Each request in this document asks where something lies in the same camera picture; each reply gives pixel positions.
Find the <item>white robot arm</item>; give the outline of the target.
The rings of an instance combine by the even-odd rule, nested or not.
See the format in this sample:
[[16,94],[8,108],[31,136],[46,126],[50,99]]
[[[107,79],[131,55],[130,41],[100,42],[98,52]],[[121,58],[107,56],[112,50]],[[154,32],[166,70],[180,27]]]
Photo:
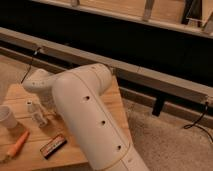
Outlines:
[[55,75],[38,69],[22,86],[62,117],[93,170],[149,171],[101,100],[111,83],[110,68],[96,63]]

